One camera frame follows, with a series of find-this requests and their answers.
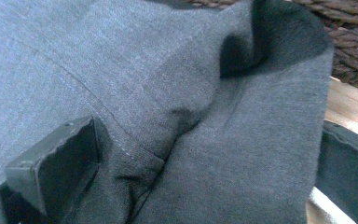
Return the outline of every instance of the gray wool fabric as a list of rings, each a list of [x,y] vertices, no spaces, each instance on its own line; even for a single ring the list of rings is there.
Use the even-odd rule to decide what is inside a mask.
[[[332,57],[283,1],[0,1],[0,183],[93,115],[101,166],[65,223],[306,223]]]

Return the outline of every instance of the wooden surface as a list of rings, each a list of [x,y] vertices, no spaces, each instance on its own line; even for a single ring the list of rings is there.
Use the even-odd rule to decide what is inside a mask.
[[[332,78],[325,119],[358,134],[358,89]],[[310,195],[307,215],[309,224],[354,223],[317,189]]]

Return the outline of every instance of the woven wicker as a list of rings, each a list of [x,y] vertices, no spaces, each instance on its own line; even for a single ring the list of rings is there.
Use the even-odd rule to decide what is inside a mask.
[[[226,8],[238,0],[186,0],[197,7]],[[319,16],[334,38],[333,77],[358,87],[358,0],[293,0]]]

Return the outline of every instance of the gray fabric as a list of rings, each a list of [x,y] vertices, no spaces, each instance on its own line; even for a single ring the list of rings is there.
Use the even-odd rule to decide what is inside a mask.
[[[333,55],[322,25],[281,1],[184,8],[0,2],[0,182],[91,114],[102,164],[67,222],[305,223]]]

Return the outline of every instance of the wicker basket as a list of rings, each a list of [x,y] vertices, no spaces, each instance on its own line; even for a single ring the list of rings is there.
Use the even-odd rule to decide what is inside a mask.
[[[238,0],[186,0],[194,6],[226,8]],[[319,16],[334,38],[333,77],[358,87],[358,0],[293,0]]]

